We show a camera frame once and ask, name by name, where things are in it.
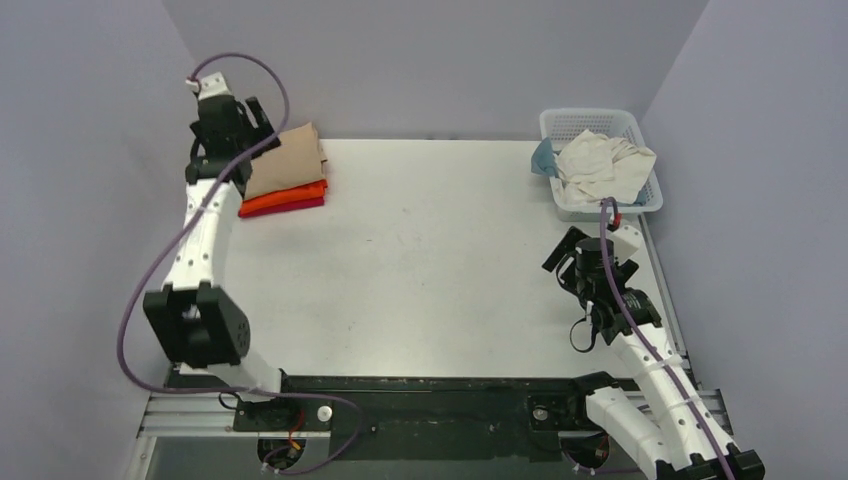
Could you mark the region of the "beige t shirt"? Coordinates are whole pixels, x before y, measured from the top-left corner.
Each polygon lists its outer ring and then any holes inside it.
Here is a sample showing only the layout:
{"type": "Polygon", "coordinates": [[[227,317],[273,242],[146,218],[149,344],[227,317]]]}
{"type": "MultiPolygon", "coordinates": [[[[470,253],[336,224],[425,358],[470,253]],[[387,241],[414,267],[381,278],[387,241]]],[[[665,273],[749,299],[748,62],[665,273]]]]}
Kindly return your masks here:
{"type": "Polygon", "coordinates": [[[325,179],[327,156],[313,122],[284,131],[279,140],[280,146],[251,162],[245,200],[325,179]]]}

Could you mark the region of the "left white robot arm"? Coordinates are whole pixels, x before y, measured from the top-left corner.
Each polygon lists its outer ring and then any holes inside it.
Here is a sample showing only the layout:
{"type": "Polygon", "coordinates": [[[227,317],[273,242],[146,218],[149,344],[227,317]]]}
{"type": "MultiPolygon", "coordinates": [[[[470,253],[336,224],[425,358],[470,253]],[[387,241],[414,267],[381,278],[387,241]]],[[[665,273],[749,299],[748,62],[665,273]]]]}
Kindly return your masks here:
{"type": "Polygon", "coordinates": [[[185,168],[187,233],[160,289],[145,293],[142,307],[167,358],[210,373],[230,387],[267,394],[259,416],[272,429],[292,426],[298,402],[277,391],[282,373],[251,349],[247,315],[223,286],[225,257],[252,173],[248,160],[231,167],[273,129],[258,100],[229,93],[200,93],[195,139],[185,168]]]}

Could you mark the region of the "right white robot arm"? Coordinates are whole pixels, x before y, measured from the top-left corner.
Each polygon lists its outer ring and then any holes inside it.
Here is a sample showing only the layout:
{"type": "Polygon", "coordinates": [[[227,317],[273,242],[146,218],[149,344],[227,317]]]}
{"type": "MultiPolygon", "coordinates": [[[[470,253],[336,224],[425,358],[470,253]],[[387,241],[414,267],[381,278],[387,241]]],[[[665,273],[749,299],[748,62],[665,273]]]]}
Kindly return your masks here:
{"type": "Polygon", "coordinates": [[[766,468],[719,424],[687,376],[649,296],[627,287],[637,272],[631,258],[637,232],[609,227],[592,237],[571,227],[545,260],[544,270],[573,295],[590,326],[624,364],[647,404],[639,409],[608,373],[575,378],[565,402],[569,422],[598,427],[648,479],[762,479],[766,468]]]}

